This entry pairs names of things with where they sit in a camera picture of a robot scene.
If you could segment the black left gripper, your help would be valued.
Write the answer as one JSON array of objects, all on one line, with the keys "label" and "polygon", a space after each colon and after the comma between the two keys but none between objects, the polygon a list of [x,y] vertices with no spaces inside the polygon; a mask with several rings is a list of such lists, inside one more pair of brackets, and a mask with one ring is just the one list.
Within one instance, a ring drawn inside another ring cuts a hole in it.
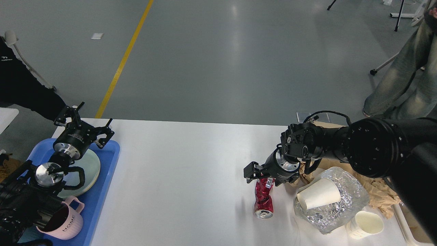
[{"label": "black left gripper", "polygon": [[53,143],[54,151],[66,154],[74,161],[81,159],[92,143],[103,149],[115,134],[110,127],[113,118],[100,127],[84,124],[79,115],[84,104],[81,102],[77,107],[65,106],[54,120],[55,126],[65,128]]}]

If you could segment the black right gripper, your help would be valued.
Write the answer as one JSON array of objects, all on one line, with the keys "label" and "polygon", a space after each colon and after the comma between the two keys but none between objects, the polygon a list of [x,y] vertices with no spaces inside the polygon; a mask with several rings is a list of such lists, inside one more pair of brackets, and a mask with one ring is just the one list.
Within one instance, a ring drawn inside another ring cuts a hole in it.
[{"label": "black right gripper", "polygon": [[299,178],[299,160],[283,155],[282,148],[276,148],[263,165],[250,162],[243,169],[246,182],[256,179],[273,178],[275,186],[293,183]]}]

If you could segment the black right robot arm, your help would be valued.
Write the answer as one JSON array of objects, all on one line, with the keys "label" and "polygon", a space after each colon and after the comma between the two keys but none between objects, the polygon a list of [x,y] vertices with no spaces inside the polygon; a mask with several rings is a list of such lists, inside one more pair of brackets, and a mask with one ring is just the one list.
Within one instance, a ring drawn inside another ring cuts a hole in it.
[{"label": "black right robot arm", "polygon": [[347,126],[325,128],[311,121],[317,118],[315,112],[303,123],[289,125],[264,164],[251,162],[244,168],[247,183],[262,178],[273,178],[276,186],[295,181],[298,168],[284,167],[280,159],[291,164],[303,160],[306,174],[323,158],[349,163],[363,176],[385,178],[435,244],[436,215],[423,206],[435,205],[436,197],[422,191],[436,191],[436,119],[369,117],[351,123],[346,117]]}]

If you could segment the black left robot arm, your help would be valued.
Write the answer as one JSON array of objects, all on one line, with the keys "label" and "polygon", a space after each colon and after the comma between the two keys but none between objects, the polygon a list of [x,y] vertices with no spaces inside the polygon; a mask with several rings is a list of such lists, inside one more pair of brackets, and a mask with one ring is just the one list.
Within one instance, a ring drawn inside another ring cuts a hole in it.
[{"label": "black left robot arm", "polygon": [[62,190],[76,191],[85,184],[85,171],[74,166],[95,143],[103,149],[114,131],[112,119],[95,127],[81,120],[78,107],[66,106],[54,124],[65,129],[53,143],[54,153],[38,166],[27,160],[1,182],[1,245],[19,246],[31,226],[60,240],[76,237],[83,228],[85,205],[76,196],[59,197]]}]

